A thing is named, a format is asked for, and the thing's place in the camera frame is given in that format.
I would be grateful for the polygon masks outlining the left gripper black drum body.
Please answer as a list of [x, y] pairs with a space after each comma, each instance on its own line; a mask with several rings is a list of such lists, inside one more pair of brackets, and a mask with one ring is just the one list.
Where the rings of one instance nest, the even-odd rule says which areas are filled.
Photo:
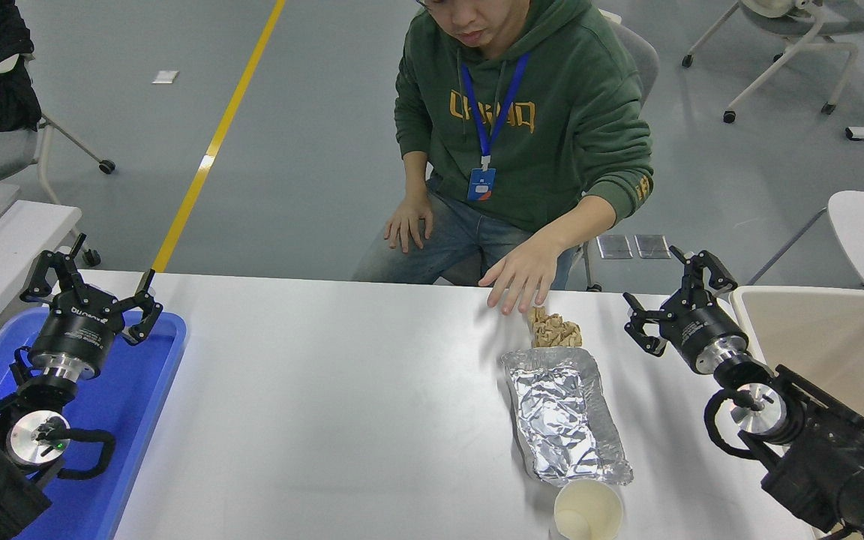
[[118, 299], [89, 287], [85, 300], [73, 290], [52, 298], [50, 313], [28, 352], [34, 368], [44, 369], [47, 360], [60, 355], [82, 360], [90, 370], [105, 366], [114, 338], [125, 325], [122, 313], [111, 308]]

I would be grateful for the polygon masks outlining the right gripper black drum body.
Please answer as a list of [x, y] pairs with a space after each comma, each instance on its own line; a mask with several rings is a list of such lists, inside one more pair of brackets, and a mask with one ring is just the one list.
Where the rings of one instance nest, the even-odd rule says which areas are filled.
[[687, 300], [681, 292], [659, 308], [657, 356], [672, 346], [696, 374], [712, 374], [719, 368], [747, 362], [747, 335], [717, 298], [703, 292]]

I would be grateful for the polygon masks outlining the person's left hand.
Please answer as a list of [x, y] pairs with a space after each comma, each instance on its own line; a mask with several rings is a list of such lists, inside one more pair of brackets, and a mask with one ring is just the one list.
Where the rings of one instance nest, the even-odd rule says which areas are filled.
[[525, 314], [545, 303], [557, 274], [557, 246], [531, 238], [491, 266], [479, 281], [490, 287], [486, 305], [503, 315]]

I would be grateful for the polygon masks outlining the person's right hand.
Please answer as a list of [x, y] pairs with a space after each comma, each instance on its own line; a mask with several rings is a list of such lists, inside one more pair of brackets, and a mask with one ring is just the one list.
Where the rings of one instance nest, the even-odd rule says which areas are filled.
[[412, 247], [425, 248], [434, 226], [434, 213], [428, 195], [406, 195], [388, 219], [384, 239], [388, 249], [408, 254]]

